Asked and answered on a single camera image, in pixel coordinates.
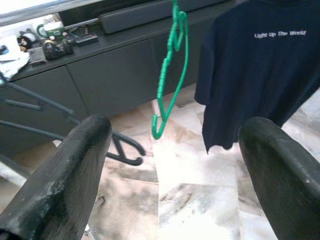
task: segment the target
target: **dark gray cabinet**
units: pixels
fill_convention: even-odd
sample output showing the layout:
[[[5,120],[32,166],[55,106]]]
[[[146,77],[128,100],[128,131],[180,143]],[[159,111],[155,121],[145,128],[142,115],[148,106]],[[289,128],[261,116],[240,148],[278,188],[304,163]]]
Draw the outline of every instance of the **dark gray cabinet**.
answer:
[[[23,78],[15,83],[73,109],[79,119],[84,119],[87,116],[80,95],[65,66]],[[11,88],[0,88],[0,96],[10,100],[38,104],[34,98]],[[67,135],[75,126],[66,121],[59,110],[51,106],[44,106],[44,108],[44,111],[35,111],[1,103],[1,120],[46,130],[62,136]],[[41,143],[52,141],[42,135],[3,125],[0,125],[0,133],[0,153],[7,156],[13,156]]]
[[[201,44],[212,21],[205,21],[189,27],[189,63],[183,87],[197,82]],[[167,41],[169,34],[164,34],[152,39],[154,56],[157,65],[157,75],[160,73],[162,62],[167,54]],[[165,85],[165,92],[171,93],[176,90],[180,80],[185,61],[185,45],[179,52],[174,52],[169,67]]]
[[[158,76],[151,40],[67,67],[90,115],[111,117],[156,98]]]

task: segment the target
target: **marble floor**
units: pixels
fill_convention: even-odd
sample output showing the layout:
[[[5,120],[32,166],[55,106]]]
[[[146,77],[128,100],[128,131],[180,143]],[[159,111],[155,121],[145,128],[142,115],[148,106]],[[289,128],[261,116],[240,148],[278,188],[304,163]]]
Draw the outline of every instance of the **marble floor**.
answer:
[[[152,104],[111,119],[112,127],[140,142],[144,163],[106,158],[89,224],[100,240],[276,240],[255,194],[238,144],[206,153],[201,136],[204,106],[184,88],[160,140],[151,136]],[[283,126],[320,161],[320,92]],[[171,95],[165,97],[168,105]],[[31,171],[55,150],[45,144],[15,157]],[[110,151],[115,153],[114,146]],[[138,157],[130,146],[127,155]],[[19,187],[0,178],[0,212]]]

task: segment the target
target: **cabinet door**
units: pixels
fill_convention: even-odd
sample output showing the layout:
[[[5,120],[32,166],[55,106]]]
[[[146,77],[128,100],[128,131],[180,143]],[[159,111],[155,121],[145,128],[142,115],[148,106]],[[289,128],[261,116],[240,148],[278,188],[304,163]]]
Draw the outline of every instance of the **cabinet door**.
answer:
[[[211,24],[212,21],[206,21],[189,27],[189,63],[183,87],[187,87],[197,82],[201,44]],[[152,40],[155,60],[157,64],[157,74],[160,73],[164,57],[167,54],[168,37],[169,34],[164,34],[155,37]],[[185,45],[183,43],[180,51],[173,53],[171,65],[169,67],[166,78],[166,94],[172,93],[176,90],[176,87],[180,80],[182,69],[184,67],[184,63]]]
[[[65,66],[26,77],[14,83],[73,109],[80,120],[87,116],[80,95]],[[34,98],[12,88],[0,88],[0,96],[9,100],[38,104]],[[46,130],[62,136],[67,135],[75,127],[75,124],[64,118],[61,111],[49,105],[44,106],[44,111],[36,111],[1,102],[0,112],[0,119],[3,121]],[[53,140],[46,136],[3,125],[0,125],[0,132],[0,152],[9,157]]]
[[[106,117],[156,98],[151,41],[141,41],[67,66],[88,112]]]

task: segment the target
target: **dark navy t-shirt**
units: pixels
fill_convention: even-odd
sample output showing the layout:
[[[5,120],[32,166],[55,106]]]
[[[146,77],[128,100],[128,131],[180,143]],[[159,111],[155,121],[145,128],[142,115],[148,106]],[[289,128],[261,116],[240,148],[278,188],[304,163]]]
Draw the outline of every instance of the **dark navy t-shirt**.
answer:
[[[231,148],[251,117],[282,126],[319,87],[320,0],[238,5],[202,44],[195,100],[206,105],[206,149]]]

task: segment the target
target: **green clothes hanger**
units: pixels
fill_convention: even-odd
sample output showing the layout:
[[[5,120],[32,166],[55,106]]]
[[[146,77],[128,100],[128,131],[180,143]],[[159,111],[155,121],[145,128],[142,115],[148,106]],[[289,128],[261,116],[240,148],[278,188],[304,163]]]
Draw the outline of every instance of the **green clothes hanger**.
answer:
[[[161,118],[162,118],[162,123],[160,125],[159,130],[157,130],[158,116],[154,114],[152,119],[152,135],[156,140],[162,136],[165,130],[165,126],[167,124],[171,110],[174,107],[179,91],[184,83],[187,68],[188,68],[188,62],[189,62],[189,24],[188,24],[187,14],[184,11],[179,10],[178,0],[172,0],[172,2],[173,2],[173,10],[172,10],[173,23],[172,23],[172,27],[171,27],[168,42],[167,42],[167,54],[163,60],[162,67],[161,67],[158,91],[156,96],[160,113],[161,113]],[[165,111],[164,102],[163,102],[163,91],[165,88],[168,67],[171,64],[171,60],[174,55],[174,50],[176,52],[180,51],[183,40],[185,43],[185,56],[184,56],[184,65],[183,65],[182,73],[180,76],[179,83],[175,89],[173,98],[169,104],[169,107],[167,111]]]

